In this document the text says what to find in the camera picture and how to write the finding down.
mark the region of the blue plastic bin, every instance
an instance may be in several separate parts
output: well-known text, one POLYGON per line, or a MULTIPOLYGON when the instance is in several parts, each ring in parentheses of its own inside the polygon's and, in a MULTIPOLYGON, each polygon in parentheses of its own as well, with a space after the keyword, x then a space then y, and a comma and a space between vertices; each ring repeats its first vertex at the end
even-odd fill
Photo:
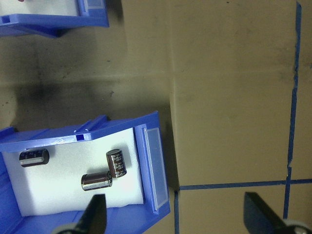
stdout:
MULTIPOLYGON (((106 234, 140 234, 170 212, 158 113, 124 120, 99 116, 83 125, 59 129, 15 132, 0 130, 0 152, 19 152, 36 147, 75 143, 134 128, 140 163, 144 204, 107 209, 106 234)), ((21 217, 2 154, 0 154, 0 233, 49 234, 60 225, 77 222, 83 211, 21 217)))
POLYGON ((59 36, 61 29, 82 26, 109 27, 105 0, 77 0, 80 16, 12 14, 0 16, 0 37, 38 34, 59 36))

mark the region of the cardboard surface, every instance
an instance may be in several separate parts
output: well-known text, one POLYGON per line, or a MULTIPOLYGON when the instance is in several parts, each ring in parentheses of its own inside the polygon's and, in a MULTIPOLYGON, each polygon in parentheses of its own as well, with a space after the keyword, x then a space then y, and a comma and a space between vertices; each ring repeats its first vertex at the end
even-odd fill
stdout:
POLYGON ((175 79, 180 185, 286 179, 293 82, 285 77, 249 72, 175 79))
POLYGON ((292 178, 312 178, 312 2, 302 5, 301 45, 292 178))
POLYGON ((312 228, 312 185, 294 184, 291 186, 288 219, 304 222, 312 228))
POLYGON ((170 12, 180 185, 285 179, 295 2, 176 1, 170 12))
POLYGON ((243 222, 245 192, 257 192, 280 217, 283 215, 284 186, 180 191, 180 234, 248 234, 243 222))

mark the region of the electrolytic capacitor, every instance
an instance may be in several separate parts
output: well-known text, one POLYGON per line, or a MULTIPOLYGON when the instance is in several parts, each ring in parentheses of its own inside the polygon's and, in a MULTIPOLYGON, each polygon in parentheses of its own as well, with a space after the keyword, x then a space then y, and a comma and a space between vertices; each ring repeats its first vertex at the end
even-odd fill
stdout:
POLYGON ((106 158, 113 178, 122 177, 127 173, 122 151, 120 149, 114 149, 107 152, 106 158))
POLYGON ((81 178, 81 186, 84 191, 111 187, 113 179, 110 171, 85 174, 81 178))
POLYGON ((31 167, 36 165, 47 164, 50 160, 47 149, 25 151, 19 155, 19 163, 22 167, 31 167))

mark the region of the blue painted line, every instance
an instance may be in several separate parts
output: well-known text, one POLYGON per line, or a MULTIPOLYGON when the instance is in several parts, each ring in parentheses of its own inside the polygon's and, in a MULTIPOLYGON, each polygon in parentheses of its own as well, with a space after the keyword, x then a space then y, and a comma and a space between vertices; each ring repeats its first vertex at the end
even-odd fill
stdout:
POLYGON ((288 164, 287 164, 287 178, 285 186, 285 200, 284 200, 284 213, 283 218, 288 217, 288 206, 291 192, 291 179, 292 179, 292 168, 291 162, 293 160, 293 141, 295 131, 295 120, 296 120, 296 109, 297 109, 297 91, 298 91, 298 70, 299 70, 299 54, 300 54, 300 40, 301 40, 301 5, 297 2, 296 4, 296 51, 295 51, 295 64, 294 64, 294 86, 292 89, 292 106, 291 106, 291 122, 289 130, 289 143, 288 143, 288 164))
POLYGON ((259 182, 226 183, 226 184, 182 185, 180 186, 180 190, 226 189, 226 188, 272 186, 285 184, 286 184, 285 180, 276 180, 276 181, 259 181, 259 182))
POLYGON ((179 193, 175 191, 175 234, 180 234, 180 226, 179 226, 179 193))
POLYGON ((283 211, 283 218, 288 217, 288 206, 289 206, 289 198, 291 194, 291 177, 292 177, 292 168, 288 167, 288 174, 286 179, 286 186, 285 186, 285 196, 284 196, 284 211, 283 211))
POLYGON ((310 184, 312 179, 292 179, 291 184, 310 184))

